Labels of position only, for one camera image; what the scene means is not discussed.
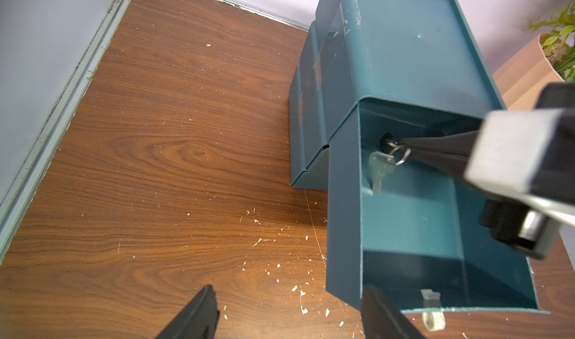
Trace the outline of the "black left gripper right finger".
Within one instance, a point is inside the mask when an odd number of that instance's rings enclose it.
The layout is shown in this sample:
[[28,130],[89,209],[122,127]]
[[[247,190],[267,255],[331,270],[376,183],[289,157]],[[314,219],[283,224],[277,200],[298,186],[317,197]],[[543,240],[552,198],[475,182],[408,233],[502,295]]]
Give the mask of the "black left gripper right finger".
[[425,338],[375,286],[364,286],[360,313],[366,339]]

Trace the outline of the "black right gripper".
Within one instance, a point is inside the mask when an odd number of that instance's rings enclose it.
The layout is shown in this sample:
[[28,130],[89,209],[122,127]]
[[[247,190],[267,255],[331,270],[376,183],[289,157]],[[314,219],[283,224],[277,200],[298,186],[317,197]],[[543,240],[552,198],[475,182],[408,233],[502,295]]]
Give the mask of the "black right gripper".
[[[462,180],[479,131],[437,138],[404,138],[408,159],[436,168]],[[503,248],[533,260],[544,260],[556,243],[559,221],[519,201],[495,195],[480,195],[483,201],[479,224],[487,229],[478,257],[493,258]]]

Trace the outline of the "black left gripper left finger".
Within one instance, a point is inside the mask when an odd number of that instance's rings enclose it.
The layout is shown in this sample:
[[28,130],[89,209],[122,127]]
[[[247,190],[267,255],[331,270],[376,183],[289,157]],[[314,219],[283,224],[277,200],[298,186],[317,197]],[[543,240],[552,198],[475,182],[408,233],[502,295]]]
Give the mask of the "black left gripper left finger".
[[214,339],[219,321],[217,294],[212,285],[206,285],[157,335],[156,339]]

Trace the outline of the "teal top drawer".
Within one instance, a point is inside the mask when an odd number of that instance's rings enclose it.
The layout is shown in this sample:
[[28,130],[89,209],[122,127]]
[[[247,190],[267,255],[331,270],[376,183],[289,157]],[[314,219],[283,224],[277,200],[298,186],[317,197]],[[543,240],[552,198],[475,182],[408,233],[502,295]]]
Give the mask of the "teal top drawer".
[[424,310],[422,291],[445,311],[539,312],[526,257],[480,224],[485,196],[408,160],[372,189],[368,158],[384,135],[441,137],[479,128],[477,117],[363,99],[329,142],[326,290],[359,308],[375,286],[401,311]]

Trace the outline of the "teal drawer cabinet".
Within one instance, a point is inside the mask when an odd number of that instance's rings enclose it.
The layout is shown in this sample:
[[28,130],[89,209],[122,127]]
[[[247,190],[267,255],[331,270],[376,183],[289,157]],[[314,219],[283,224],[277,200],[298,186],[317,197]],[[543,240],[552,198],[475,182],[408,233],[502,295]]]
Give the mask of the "teal drawer cabinet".
[[319,0],[289,90],[293,187],[326,189],[329,144],[362,101],[419,131],[505,106],[458,0]]

